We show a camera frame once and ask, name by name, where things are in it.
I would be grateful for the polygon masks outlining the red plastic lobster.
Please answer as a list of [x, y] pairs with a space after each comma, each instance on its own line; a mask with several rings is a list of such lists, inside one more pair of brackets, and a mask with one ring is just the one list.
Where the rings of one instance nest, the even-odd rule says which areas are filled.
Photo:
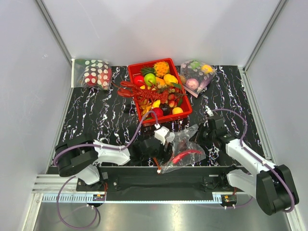
[[165, 103], [168, 100], [168, 90], [159, 92], [158, 89], [155, 89], [154, 85], [150, 88], [146, 86], [144, 89], [128, 81], [121, 81], [120, 85], [121, 87], [119, 87], [117, 91], [118, 95], [126, 98], [133, 98], [139, 103], [153, 103], [157, 100], [160, 100], [161, 103]]

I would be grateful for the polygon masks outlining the clear zip top bag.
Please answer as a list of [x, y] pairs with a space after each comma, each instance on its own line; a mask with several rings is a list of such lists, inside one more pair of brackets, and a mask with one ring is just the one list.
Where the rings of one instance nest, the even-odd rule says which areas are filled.
[[180, 169], [188, 165], [194, 165], [206, 159], [204, 149], [195, 141], [191, 141], [197, 134], [199, 126], [197, 124], [182, 131], [171, 132], [166, 127], [161, 127], [154, 132], [154, 137], [163, 145], [171, 145], [170, 158], [165, 164], [158, 167], [158, 174], [165, 174]]

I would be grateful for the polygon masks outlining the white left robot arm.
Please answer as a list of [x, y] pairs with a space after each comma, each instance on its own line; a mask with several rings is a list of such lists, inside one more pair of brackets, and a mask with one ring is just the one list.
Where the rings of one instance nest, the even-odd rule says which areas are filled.
[[134, 141], [128, 148], [99, 142], [90, 134], [59, 143], [55, 147], [53, 164], [61, 177], [75, 176], [97, 191], [104, 179], [98, 169], [100, 164], [117, 166], [141, 166], [149, 158], [166, 162], [172, 155], [173, 144], [150, 137]]

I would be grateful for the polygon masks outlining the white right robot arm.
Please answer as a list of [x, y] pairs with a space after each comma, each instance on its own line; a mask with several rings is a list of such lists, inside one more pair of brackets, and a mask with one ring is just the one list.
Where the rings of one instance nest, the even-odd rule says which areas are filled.
[[222, 190], [237, 188], [255, 198], [267, 215], [291, 212], [299, 197], [291, 170], [286, 165], [276, 165], [249, 148], [242, 138], [228, 132], [220, 116], [211, 116], [207, 123], [198, 125], [194, 135], [197, 144], [216, 144], [226, 155], [238, 161], [244, 170], [228, 167], [219, 175]]

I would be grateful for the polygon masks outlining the dark brown fake fruit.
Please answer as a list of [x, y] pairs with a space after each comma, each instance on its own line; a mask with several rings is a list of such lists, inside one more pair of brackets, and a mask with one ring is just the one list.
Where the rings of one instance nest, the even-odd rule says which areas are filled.
[[189, 140], [187, 140], [187, 139], [181, 140], [181, 141], [179, 142], [179, 148], [180, 148], [180, 149], [187, 148], [187, 142], [188, 142], [188, 141], [189, 141]]

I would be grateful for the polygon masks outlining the red chili pepper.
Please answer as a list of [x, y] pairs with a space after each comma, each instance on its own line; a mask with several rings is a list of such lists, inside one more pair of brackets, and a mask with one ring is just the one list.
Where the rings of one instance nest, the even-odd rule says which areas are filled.
[[186, 151], [183, 151], [181, 153], [179, 153], [177, 156], [175, 156], [172, 160], [171, 160], [171, 163], [172, 164], [177, 164], [180, 160], [182, 160], [184, 157], [186, 157], [187, 155], [190, 155], [190, 154], [201, 154], [202, 152], [199, 151], [199, 150], [195, 150], [195, 149], [190, 149], [190, 150], [186, 150]]

